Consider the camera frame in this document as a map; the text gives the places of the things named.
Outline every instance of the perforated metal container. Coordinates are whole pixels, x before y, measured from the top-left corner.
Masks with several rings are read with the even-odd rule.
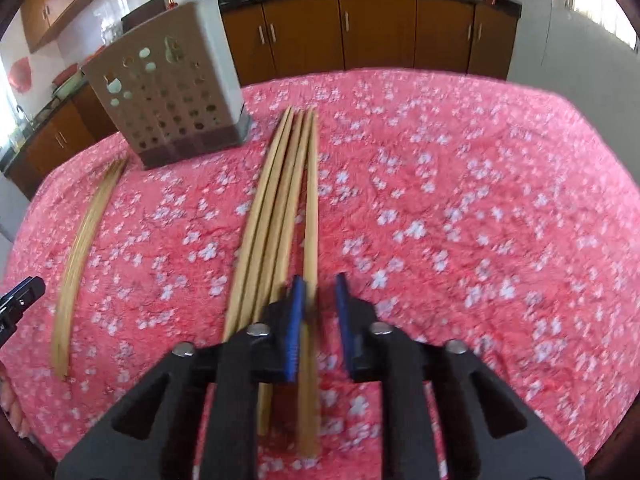
[[[82,67],[146,168],[239,146],[251,117],[217,0],[182,4]]]

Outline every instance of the human hand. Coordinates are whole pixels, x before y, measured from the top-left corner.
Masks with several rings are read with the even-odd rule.
[[[21,438],[25,438],[31,432],[29,421],[24,416],[18,396],[11,386],[11,381],[6,373],[6,368],[0,362],[0,408],[6,414],[14,431]]]

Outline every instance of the silver rivet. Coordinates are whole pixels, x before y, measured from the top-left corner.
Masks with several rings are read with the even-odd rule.
[[[387,335],[391,334],[393,328],[391,327],[391,325],[383,321],[376,321],[374,323],[371,323],[369,330],[371,330],[371,333],[373,335]]]
[[[246,332],[253,337],[265,337],[271,333],[271,329],[264,323],[254,323],[246,328]]]
[[[447,350],[447,352],[451,352],[452,354],[457,355],[463,354],[469,350],[465,343],[463,341],[460,341],[459,339],[452,339],[450,341],[447,341],[447,343],[444,345],[444,348]]]
[[[195,354],[196,347],[187,342],[178,343],[171,352],[178,357],[191,357]]]

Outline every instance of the floral tablecloth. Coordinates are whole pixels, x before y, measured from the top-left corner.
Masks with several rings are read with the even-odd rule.
[[[82,279],[67,382],[49,363],[58,287],[97,182],[127,144],[105,139],[37,193],[4,289],[40,275],[47,293],[0,360],[43,443],[61,458],[177,342],[220,341],[262,159],[291,104],[320,116],[322,453],[300,460],[266,441],[260,476],[380,476],[378,387],[341,367],[332,287],[343,271],[412,337],[466,341],[590,459],[640,386],[640,196],[586,120],[545,92],[402,70],[280,80],[244,96],[255,120],[246,146],[127,167]],[[302,203],[297,266],[303,215]]]

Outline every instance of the wooden chopstick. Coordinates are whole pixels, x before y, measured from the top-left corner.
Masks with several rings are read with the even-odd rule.
[[[271,280],[271,290],[269,293],[268,303],[273,303],[280,298],[280,293],[287,282],[287,275],[289,273],[289,261],[291,256],[291,245],[293,242],[293,228],[296,220],[296,211],[298,209],[298,201],[300,200],[300,188],[302,186],[302,173],[305,166],[306,152],[308,147],[309,134],[312,124],[312,111],[308,110],[304,114],[304,122],[302,126],[302,136],[300,142],[294,149],[295,144],[292,140],[290,151],[287,153],[287,162],[293,160],[291,169],[291,178],[289,185],[283,177],[281,186],[278,189],[278,202],[276,202],[276,210],[272,219],[272,228],[270,229],[269,236],[270,242],[274,241],[277,244],[277,251],[273,251],[273,247],[268,246],[268,250],[265,252],[265,258],[275,254],[274,265],[272,262],[263,261],[262,269],[263,273],[268,269],[273,269],[273,279]],[[298,125],[302,119],[303,113],[298,115],[298,121],[296,121],[296,131],[299,132]],[[266,285],[268,280],[260,278],[260,287],[263,293],[266,293]],[[264,304],[256,305],[254,311],[254,322],[260,319],[262,308]],[[265,435],[269,429],[270,415],[271,415],[271,397],[273,396],[273,387],[271,384],[260,384],[258,388],[258,434]]]
[[[294,113],[290,112],[284,126],[282,139],[280,140],[273,161],[273,169],[271,170],[267,189],[265,191],[264,202],[260,211],[260,219],[258,220],[258,227],[255,233],[254,246],[251,251],[251,257],[249,258],[248,264],[249,267],[244,280],[244,291],[242,292],[242,301],[240,303],[238,326],[236,330],[251,323],[254,316],[254,304],[258,287],[258,278],[260,277],[260,265],[264,257],[265,244],[270,231],[271,217],[273,216],[273,209],[275,206],[275,197],[283,172],[283,164],[287,153],[287,147],[289,145],[293,118]]]
[[[305,260],[306,312],[300,331],[298,373],[298,449],[305,458],[318,455],[320,403],[316,362],[318,316],[318,116],[312,114],[306,164]]]
[[[273,140],[271,141],[271,147],[264,161],[264,167],[262,168],[262,172],[260,173],[260,180],[258,181],[258,187],[255,192],[254,202],[252,203],[251,211],[249,212],[249,218],[247,219],[246,227],[244,228],[242,245],[240,247],[240,253],[238,254],[238,262],[236,264],[236,272],[234,274],[234,284],[231,288],[231,294],[229,296],[229,306],[226,311],[225,331],[223,334],[224,341],[227,341],[237,330],[242,328],[238,325],[242,305],[242,293],[244,292],[247,270],[249,267],[250,259],[252,257],[254,241],[256,239],[258,231],[258,221],[260,220],[262,213],[264,213],[265,216],[271,215],[268,211],[269,209],[273,208],[273,204],[271,206],[265,205],[267,188],[272,173],[274,178],[276,178],[276,172],[278,173],[277,178],[280,177],[280,170],[278,169],[278,165],[276,164],[278,148],[283,142],[284,147],[286,148],[287,141],[289,140],[289,133],[287,132],[285,134],[285,130],[287,129],[288,124],[290,131],[291,120],[289,120],[289,116],[291,115],[291,113],[291,107],[288,107],[284,111],[282,118],[280,119],[280,123],[278,124],[278,128],[276,129],[276,133],[273,136]],[[284,157],[284,149],[281,149],[280,153]]]
[[[76,234],[76,239],[69,252],[65,266],[65,274],[60,287],[56,316],[51,341],[51,364],[60,379],[68,375],[69,345],[71,343],[71,327],[73,324],[74,303],[78,295],[84,266],[94,243],[95,232],[102,221],[104,211],[111,199],[128,158],[113,162],[104,173],[87,212]]]

